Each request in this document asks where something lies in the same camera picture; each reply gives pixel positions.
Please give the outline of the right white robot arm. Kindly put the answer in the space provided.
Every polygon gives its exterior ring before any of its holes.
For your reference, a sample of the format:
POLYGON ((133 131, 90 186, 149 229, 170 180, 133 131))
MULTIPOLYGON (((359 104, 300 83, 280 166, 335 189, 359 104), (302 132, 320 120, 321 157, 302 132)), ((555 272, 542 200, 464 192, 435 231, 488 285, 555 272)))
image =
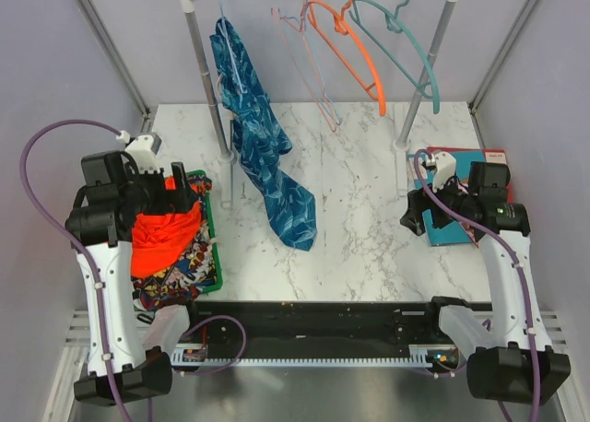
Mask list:
POLYGON ((568 379, 571 362, 555 350, 543 323, 529 261, 528 214, 509 200, 510 170, 474 162, 463 184, 455 158, 443 151, 421 149, 413 160, 419 187, 407 194, 401 225, 417 236, 428 221, 436 229, 469 226, 487 270, 492 310, 485 327, 464 300, 435 298, 422 331, 432 342, 453 341, 466 360, 473 397, 530 404, 536 412, 568 379))

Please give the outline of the orange shorts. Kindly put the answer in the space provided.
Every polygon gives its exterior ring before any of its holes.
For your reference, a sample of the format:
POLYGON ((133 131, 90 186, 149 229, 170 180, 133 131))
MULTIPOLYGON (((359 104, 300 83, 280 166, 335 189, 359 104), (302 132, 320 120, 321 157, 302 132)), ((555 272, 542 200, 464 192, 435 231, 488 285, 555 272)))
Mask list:
POLYGON ((199 231, 205 197, 212 184, 204 175, 193 175, 188 180, 197 195, 188 213, 137 216, 132 233, 132 277, 146 278, 173 265, 199 231))

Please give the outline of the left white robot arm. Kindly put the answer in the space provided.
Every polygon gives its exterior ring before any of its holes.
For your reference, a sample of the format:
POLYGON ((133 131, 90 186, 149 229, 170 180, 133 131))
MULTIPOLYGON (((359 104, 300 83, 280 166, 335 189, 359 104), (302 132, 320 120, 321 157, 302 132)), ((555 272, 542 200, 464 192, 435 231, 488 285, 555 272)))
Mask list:
POLYGON ((77 251, 88 304, 88 374, 74 384, 77 401, 98 406, 166 395, 172 386, 171 354, 179 339, 192 342, 202 320, 184 305, 155 314, 145 334, 132 301, 132 229, 140 214, 186 213, 195 204, 181 162, 171 165, 174 186, 161 170, 140 171, 125 151, 81 160, 85 184, 65 222, 77 251))

